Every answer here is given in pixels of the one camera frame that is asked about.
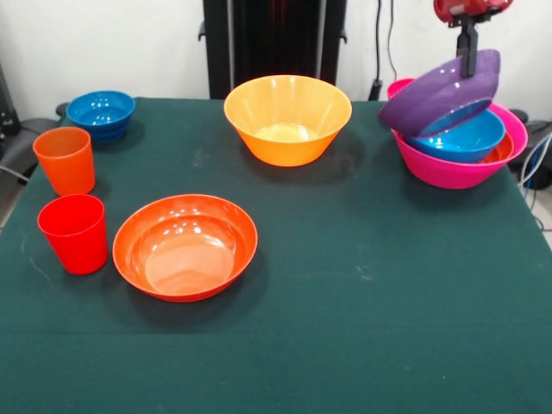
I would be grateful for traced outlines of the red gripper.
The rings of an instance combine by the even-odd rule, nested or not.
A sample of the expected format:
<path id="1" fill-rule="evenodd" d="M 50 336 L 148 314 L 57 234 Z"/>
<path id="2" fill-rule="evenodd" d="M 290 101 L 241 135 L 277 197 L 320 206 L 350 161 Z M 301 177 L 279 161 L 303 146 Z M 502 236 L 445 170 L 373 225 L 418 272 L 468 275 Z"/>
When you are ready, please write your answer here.
<path id="1" fill-rule="evenodd" d="M 471 78 L 475 74 L 477 61 L 478 33 L 476 22 L 484 22 L 508 9 L 509 0 L 434 0 L 437 17 L 447 24 L 459 24 L 461 32 L 457 37 L 456 56 L 461 58 L 461 76 Z"/>

